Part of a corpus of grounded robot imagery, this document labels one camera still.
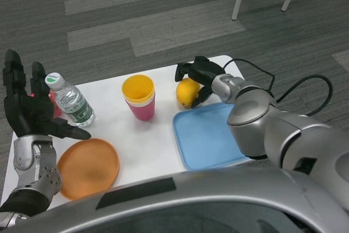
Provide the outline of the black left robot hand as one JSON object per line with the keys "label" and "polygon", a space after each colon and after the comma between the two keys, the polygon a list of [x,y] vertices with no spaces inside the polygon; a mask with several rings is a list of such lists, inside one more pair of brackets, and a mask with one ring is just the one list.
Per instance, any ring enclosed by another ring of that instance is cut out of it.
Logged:
{"label": "black left robot hand", "polygon": [[26,74],[20,55],[7,50],[3,69],[3,84],[6,88],[4,111],[6,119],[17,135],[52,135],[57,138],[88,140],[91,134],[68,124],[67,120],[54,117],[54,104],[45,83],[46,73],[39,62],[32,64],[31,93],[27,94]]}

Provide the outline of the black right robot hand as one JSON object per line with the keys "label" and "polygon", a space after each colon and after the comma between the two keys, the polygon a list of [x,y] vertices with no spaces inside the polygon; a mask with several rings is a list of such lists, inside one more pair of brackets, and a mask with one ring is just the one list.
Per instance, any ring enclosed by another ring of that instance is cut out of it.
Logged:
{"label": "black right robot hand", "polygon": [[225,70],[205,56],[196,56],[192,63],[178,63],[175,73],[175,82],[183,80],[187,75],[190,79],[202,85],[197,97],[190,102],[190,108],[195,108],[206,101],[212,94],[212,83],[216,76],[225,74]]}

